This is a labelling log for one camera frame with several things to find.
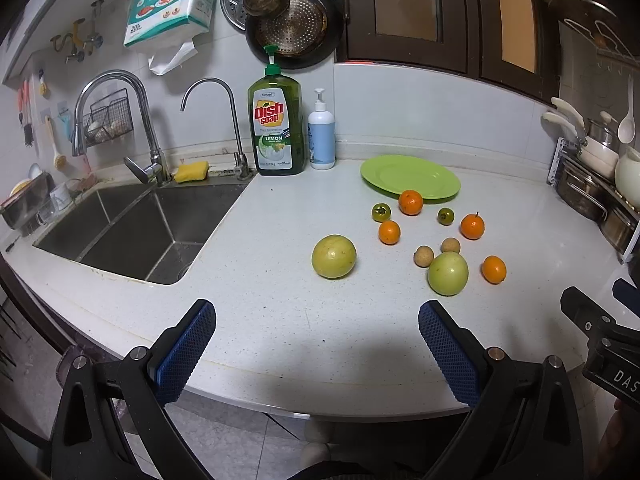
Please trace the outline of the orange tangerine with stem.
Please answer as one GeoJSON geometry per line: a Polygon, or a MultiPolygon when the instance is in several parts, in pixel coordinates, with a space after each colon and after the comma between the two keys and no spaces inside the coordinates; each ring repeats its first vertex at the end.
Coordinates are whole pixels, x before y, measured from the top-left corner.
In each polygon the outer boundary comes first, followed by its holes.
{"type": "Polygon", "coordinates": [[[467,240],[479,240],[485,230],[485,221],[478,212],[467,214],[460,222],[459,231],[467,240]]]}

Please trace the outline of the large green apple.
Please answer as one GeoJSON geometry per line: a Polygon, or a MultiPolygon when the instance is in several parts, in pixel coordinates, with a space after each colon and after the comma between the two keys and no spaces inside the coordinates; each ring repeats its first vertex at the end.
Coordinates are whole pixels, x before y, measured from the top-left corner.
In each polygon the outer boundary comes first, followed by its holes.
{"type": "Polygon", "coordinates": [[[440,296],[456,296],[465,288],[468,279],[468,264],[456,252],[443,252],[433,260],[427,271],[427,283],[440,296]]]}

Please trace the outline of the brown longan fruit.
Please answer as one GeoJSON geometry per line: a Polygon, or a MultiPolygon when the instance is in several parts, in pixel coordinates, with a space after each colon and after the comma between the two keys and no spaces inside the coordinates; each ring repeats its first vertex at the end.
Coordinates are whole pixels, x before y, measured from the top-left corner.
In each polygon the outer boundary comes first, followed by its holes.
{"type": "Polygon", "coordinates": [[[458,254],[461,250],[461,244],[455,237],[447,237],[440,245],[441,252],[455,252],[458,254]]]}
{"type": "Polygon", "coordinates": [[[413,254],[413,262],[420,268],[428,268],[434,260],[434,252],[431,247],[420,246],[413,254]]]}

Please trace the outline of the small green round fruit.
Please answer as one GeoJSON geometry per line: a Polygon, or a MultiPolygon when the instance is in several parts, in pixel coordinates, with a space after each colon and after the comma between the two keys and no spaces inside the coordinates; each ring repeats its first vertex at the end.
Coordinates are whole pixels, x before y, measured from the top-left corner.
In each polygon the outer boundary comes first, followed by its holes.
{"type": "Polygon", "coordinates": [[[454,223],[454,211],[450,208],[442,208],[437,214],[437,221],[442,226],[451,226],[454,223]]]}

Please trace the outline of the small orange tangerine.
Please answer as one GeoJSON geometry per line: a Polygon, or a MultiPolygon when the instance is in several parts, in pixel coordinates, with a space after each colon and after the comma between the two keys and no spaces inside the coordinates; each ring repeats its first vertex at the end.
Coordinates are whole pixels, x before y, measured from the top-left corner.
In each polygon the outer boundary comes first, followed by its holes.
{"type": "Polygon", "coordinates": [[[401,236],[400,226],[393,220],[384,220],[378,227],[378,239],[385,245],[395,245],[401,236]]]}

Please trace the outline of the large yellow-green apple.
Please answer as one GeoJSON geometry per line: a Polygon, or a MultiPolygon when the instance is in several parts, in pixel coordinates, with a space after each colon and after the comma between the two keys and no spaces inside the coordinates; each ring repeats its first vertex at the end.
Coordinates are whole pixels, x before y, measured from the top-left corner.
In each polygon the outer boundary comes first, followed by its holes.
{"type": "Polygon", "coordinates": [[[336,280],[352,272],[357,251],[352,241],[343,235],[332,234],[319,240],[311,255],[311,264],[322,278],[336,280]]]}

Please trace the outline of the small green persimmon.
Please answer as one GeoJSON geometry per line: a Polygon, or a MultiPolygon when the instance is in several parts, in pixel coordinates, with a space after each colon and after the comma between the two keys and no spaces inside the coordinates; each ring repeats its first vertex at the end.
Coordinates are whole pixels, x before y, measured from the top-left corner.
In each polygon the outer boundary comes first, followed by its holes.
{"type": "Polygon", "coordinates": [[[382,223],[390,220],[392,210],[386,203],[377,203],[372,207],[371,216],[375,222],[382,223]]]}

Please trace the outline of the steel pot on rack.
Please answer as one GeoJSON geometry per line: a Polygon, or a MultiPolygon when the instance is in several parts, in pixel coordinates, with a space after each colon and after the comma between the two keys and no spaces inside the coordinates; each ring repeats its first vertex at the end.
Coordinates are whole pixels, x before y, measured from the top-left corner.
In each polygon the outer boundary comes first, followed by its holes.
{"type": "Polygon", "coordinates": [[[608,218],[605,189],[570,159],[563,158],[556,175],[556,192],[582,216],[601,223],[608,218]]]}

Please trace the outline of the cream ceramic pot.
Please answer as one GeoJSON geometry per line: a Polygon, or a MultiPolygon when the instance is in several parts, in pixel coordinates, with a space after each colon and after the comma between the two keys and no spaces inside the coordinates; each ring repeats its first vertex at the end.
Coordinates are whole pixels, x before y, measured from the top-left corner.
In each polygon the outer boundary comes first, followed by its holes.
{"type": "Polygon", "coordinates": [[[631,146],[616,164],[615,186],[627,202],[640,208],[640,153],[631,146]]]}

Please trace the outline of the green plate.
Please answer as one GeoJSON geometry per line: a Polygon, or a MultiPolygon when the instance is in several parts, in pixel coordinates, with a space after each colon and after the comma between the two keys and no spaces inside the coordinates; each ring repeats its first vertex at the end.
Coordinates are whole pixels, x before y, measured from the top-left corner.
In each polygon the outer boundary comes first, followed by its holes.
{"type": "Polygon", "coordinates": [[[413,190],[424,200],[449,200],[461,188],[450,170],[430,160],[407,155],[381,155],[360,166],[360,176],[374,188],[399,196],[413,190]]]}

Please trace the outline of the thin chrome faucet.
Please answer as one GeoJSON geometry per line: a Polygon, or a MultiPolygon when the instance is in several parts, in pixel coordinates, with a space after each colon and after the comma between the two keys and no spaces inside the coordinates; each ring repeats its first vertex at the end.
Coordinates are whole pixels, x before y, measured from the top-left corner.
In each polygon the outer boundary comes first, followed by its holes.
{"type": "Polygon", "coordinates": [[[234,174],[241,181],[253,175],[242,142],[238,107],[233,90],[227,81],[218,77],[204,77],[189,84],[180,96],[176,136],[179,144],[227,142],[233,144],[234,174]]]}

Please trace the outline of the white blue pump bottle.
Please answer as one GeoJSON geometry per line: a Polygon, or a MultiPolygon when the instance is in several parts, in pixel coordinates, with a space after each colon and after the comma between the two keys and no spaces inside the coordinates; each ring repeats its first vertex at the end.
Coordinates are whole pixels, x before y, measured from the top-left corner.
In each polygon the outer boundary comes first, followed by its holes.
{"type": "Polygon", "coordinates": [[[324,102],[324,90],[317,88],[314,92],[317,99],[307,119],[309,161],[314,169],[328,170],[336,161],[335,117],[324,102]]]}

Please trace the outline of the paper towel pack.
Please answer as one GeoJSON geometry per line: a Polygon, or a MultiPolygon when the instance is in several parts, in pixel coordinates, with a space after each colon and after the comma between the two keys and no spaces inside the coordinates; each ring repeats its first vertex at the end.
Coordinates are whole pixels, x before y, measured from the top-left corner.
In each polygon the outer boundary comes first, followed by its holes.
{"type": "Polygon", "coordinates": [[[216,0],[132,0],[124,47],[143,54],[164,76],[198,54],[194,39],[209,32],[216,0]]]}

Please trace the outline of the dark wooden window frame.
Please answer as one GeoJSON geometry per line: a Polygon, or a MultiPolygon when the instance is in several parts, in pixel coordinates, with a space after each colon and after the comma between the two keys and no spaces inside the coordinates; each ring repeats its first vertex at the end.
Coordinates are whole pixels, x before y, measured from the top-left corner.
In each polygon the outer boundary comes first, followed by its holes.
{"type": "Polygon", "coordinates": [[[559,24],[544,0],[344,3],[341,62],[443,70],[540,102],[559,93],[559,24]]]}

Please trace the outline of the wall water taps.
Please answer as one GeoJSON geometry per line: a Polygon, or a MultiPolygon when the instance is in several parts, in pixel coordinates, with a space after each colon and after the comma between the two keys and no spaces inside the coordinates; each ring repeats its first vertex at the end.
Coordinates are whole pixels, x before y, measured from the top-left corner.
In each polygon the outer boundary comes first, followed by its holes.
{"type": "Polygon", "coordinates": [[[73,22],[70,32],[66,32],[64,36],[55,35],[50,39],[56,53],[61,53],[66,44],[70,44],[70,52],[65,55],[65,63],[73,61],[81,63],[87,55],[91,56],[94,51],[102,48],[104,38],[96,30],[96,21],[101,15],[103,3],[104,0],[96,0],[91,3],[90,30],[86,38],[80,36],[80,25],[85,19],[78,18],[73,22]]]}

